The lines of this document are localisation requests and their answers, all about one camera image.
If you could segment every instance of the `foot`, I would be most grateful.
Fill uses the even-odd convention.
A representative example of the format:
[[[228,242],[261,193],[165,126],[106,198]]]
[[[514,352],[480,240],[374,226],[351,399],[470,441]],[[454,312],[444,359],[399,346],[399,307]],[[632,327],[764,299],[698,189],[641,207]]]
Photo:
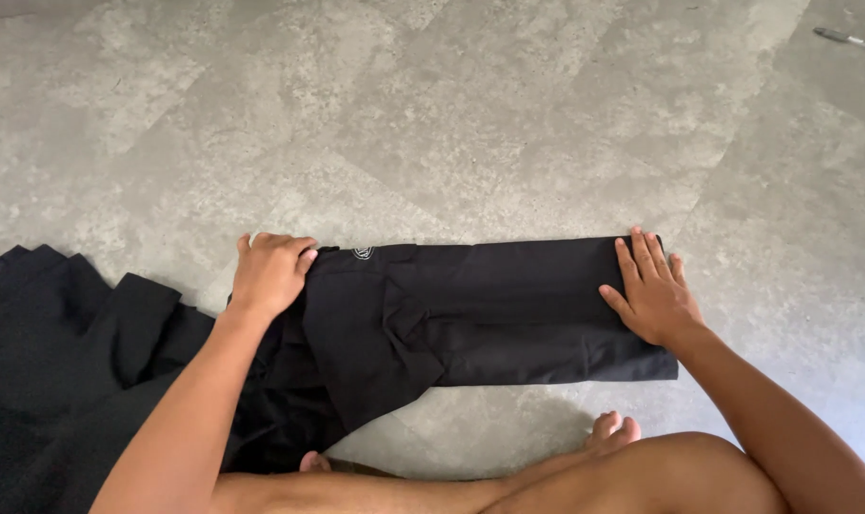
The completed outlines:
[[[306,473],[331,471],[331,463],[329,463],[326,458],[322,457],[321,454],[312,450],[302,458],[299,463],[299,471]]]
[[[623,418],[616,411],[604,413],[594,422],[591,435],[585,439],[584,450],[595,456],[606,455],[642,438],[642,428],[632,418]]]

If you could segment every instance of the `embroidered logo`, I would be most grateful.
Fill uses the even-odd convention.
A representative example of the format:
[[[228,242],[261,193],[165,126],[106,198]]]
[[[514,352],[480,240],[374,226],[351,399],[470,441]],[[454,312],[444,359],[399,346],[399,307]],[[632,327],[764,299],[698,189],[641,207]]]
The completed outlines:
[[[370,246],[368,248],[354,248],[351,251],[353,251],[353,254],[360,261],[368,261],[369,257],[372,256],[372,252],[375,251],[375,247]]]

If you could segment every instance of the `person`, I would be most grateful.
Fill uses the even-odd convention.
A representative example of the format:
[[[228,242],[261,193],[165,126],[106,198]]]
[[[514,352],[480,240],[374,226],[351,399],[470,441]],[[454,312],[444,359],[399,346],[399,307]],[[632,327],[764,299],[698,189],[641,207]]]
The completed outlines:
[[[383,512],[389,514],[865,513],[865,464],[791,394],[737,356],[702,320],[653,233],[616,250],[625,298],[600,294],[632,331],[676,355],[744,451],[701,433],[641,439],[632,418],[600,415],[582,447],[503,478],[426,482],[329,471],[219,474],[242,382],[268,323],[296,298],[312,238],[239,239],[233,297],[105,480],[92,514]]]

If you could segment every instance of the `gray floor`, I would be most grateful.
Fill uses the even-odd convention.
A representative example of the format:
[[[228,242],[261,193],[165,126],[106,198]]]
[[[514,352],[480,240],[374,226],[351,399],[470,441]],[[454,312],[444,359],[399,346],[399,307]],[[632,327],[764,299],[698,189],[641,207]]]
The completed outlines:
[[[82,251],[215,312],[245,230],[369,246],[642,223],[685,255],[712,327],[865,459],[865,52],[811,33],[865,37],[865,0],[0,0],[0,17],[0,252]],[[430,391],[332,453],[498,474],[609,409],[646,435],[728,435],[684,373]]]

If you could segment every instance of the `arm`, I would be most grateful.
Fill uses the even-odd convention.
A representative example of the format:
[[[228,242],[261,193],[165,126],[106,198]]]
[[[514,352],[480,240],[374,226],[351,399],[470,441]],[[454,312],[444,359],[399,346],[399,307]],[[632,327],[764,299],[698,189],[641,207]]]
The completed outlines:
[[[638,227],[632,255],[622,239],[616,250],[628,301],[600,286],[604,299],[633,332],[676,355],[792,511],[865,513],[865,464],[803,403],[705,326],[686,287],[683,261],[672,255],[669,267],[655,235]]]
[[[255,350],[299,295],[314,243],[266,233],[251,246],[247,234],[239,239],[232,302],[130,440],[90,514],[207,512]]]

